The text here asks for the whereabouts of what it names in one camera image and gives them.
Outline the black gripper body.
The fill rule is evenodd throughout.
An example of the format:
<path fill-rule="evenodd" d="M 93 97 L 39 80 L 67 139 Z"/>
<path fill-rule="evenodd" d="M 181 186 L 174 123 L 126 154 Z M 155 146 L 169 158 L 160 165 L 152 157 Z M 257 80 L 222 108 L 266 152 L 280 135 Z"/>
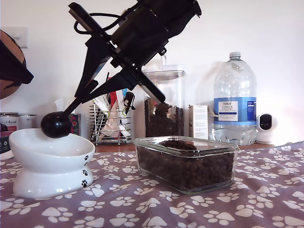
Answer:
<path fill-rule="evenodd" d="M 165 51 L 166 41 L 153 38 L 148 26 L 157 20 L 156 16 L 142 3 L 136 3 L 122 16 L 124 22 L 112 34 L 106 33 L 81 5 L 72 2 L 69 5 L 69 13 L 77 23 L 90 35 L 85 43 L 86 47 L 102 46 L 111 51 L 108 62 L 113 67 L 120 66 L 132 74 L 139 82 L 139 86 L 158 102 L 164 102 L 165 95 L 157 86 L 142 72 L 141 68 L 157 53 Z"/>

